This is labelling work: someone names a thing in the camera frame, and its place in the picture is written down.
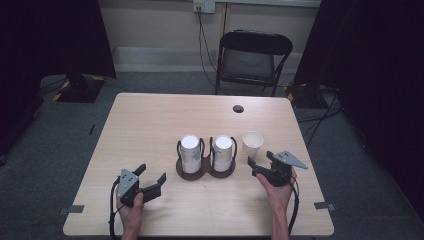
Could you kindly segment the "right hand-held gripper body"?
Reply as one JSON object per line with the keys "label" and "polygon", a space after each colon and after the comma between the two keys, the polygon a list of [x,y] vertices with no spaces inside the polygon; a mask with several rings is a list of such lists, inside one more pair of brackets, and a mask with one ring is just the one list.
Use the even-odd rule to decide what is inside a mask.
{"label": "right hand-held gripper body", "polygon": [[282,187],[290,182],[293,167],[298,167],[305,170],[308,169],[308,166],[305,163],[303,163],[289,151],[273,154],[274,160],[271,161],[272,174],[269,182],[274,187]]}

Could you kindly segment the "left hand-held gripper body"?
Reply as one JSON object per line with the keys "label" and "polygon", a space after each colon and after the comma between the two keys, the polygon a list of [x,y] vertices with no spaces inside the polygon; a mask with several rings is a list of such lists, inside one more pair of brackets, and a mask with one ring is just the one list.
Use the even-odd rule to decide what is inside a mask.
{"label": "left hand-held gripper body", "polygon": [[117,189],[118,202],[122,206],[132,208],[138,188],[139,176],[127,169],[122,169]]}

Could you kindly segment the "single white paper cup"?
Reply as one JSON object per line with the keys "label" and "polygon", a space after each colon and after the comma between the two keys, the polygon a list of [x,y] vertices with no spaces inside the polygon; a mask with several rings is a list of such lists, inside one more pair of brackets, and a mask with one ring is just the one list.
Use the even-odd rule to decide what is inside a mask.
{"label": "single white paper cup", "polygon": [[248,157],[254,157],[262,147],[264,139],[255,131],[248,131],[242,135],[242,150]]}

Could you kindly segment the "stack of white paper cups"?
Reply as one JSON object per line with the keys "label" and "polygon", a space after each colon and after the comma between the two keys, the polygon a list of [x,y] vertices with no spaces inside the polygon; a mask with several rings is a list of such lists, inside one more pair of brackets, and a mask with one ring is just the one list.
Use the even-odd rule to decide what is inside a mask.
{"label": "stack of white paper cups", "polygon": [[200,139],[195,135],[186,135],[180,147],[182,169],[185,173],[195,173],[201,168]]}
{"label": "stack of white paper cups", "polygon": [[213,168],[218,172],[227,171],[232,163],[233,141],[229,136],[218,136],[213,144]]}

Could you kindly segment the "dark brown double cup holder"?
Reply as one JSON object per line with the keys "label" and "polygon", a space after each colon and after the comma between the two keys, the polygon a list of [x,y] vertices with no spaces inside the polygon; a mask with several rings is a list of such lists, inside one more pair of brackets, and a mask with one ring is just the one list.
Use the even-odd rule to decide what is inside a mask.
{"label": "dark brown double cup holder", "polygon": [[230,137],[233,141],[233,149],[232,149],[232,163],[230,168],[227,171],[224,172],[218,172],[213,168],[213,154],[214,154],[214,149],[213,149],[213,144],[215,139],[213,139],[212,137],[209,138],[209,152],[205,153],[205,142],[202,138],[200,139],[200,147],[201,147],[201,153],[200,153],[200,157],[201,157],[201,168],[195,172],[195,173],[185,173],[182,169],[182,159],[181,159],[181,153],[180,153],[180,147],[181,147],[181,140],[178,141],[177,143],[177,162],[176,162],[176,171],[177,174],[184,180],[188,180],[188,181],[194,181],[197,180],[199,178],[201,178],[205,173],[209,173],[211,176],[216,177],[216,178],[226,178],[228,176],[230,176],[234,170],[235,170],[235,166],[236,166],[236,157],[237,157],[237,142],[235,140],[234,137]]}

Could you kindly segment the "person's left hand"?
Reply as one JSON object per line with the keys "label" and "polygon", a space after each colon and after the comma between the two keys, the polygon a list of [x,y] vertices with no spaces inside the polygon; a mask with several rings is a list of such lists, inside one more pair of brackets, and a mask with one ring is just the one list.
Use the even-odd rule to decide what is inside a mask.
{"label": "person's left hand", "polygon": [[125,206],[120,200],[117,200],[116,207],[125,233],[139,233],[144,209],[143,197],[144,195],[142,193],[138,193],[134,198],[134,205],[132,207]]}

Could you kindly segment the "person's right hand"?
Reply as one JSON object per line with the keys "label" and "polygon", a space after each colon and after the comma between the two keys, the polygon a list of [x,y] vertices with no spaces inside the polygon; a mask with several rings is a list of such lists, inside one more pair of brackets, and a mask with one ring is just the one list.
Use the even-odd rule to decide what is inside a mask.
{"label": "person's right hand", "polygon": [[282,187],[274,187],[262,174],[257,174],[256,178],[266,191],[271,210],[276,213],[286,212],[293,192],[292,187],[289,184]]}

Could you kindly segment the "grey tape strip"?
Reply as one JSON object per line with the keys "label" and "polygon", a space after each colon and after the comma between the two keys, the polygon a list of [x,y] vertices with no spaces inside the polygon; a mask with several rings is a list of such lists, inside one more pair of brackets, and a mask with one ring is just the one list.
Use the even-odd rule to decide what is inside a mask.
{"label": "grey tape strip", "polygon": [[82,213],[83,210],[83,205],[71,205],[68,207],[60,208],[58,214],[61,216],[67,216],[69,213]]}
{"label": "grey tape strip", "polygon": [[317,210],[327,209],[329,212],[336,210],[336,206],[333,203],[327,203],[325,201],[315,202],[314,206]]}

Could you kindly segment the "black stand base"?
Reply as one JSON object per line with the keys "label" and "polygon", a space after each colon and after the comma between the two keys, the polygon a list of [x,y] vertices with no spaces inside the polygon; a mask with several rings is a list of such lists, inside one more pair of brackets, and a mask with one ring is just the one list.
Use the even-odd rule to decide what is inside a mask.
{"label": "black stand base", "polygon": [[285,93],[293,108],[297,109],[328,109],[320,86],[312,84],[288,85]]}
{"label": "black stand base", "polygon": [[53,97],[56,102],[94,103],[105,78],[83,74],[67,74],[66,81]]}

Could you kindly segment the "black folding chair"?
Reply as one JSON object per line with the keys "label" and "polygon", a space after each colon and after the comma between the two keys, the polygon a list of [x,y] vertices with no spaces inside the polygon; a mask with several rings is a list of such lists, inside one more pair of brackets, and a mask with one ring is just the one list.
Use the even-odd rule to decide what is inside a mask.
{"label": "black folding chair", "polygon": [[283,66],[293,50],[281,34],[251,30],[225,33],[219,42],[215,93],[222,82],[271,87],[274,96]]}

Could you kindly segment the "black curtain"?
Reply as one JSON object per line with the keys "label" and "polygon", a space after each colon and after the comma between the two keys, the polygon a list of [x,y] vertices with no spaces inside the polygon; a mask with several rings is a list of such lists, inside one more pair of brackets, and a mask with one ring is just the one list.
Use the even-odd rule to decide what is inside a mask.
{"label": "black curtain", "polygon": [[338,89],[424,221],[424,0],[321,0],[294,82]]}
{"label": "black curtain", "polygon": [[0,156],[42,103],[41,80],[115,77],[99,0],[0,0]]}

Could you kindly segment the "white wall socket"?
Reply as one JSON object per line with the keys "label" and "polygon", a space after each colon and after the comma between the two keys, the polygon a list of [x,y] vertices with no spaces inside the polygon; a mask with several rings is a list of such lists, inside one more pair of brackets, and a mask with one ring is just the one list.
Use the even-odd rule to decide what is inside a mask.
{"label": "white wall socket", "polygon": [[193,0],[193,11],[195,13],[214,14],[216,3],[213,0]]}

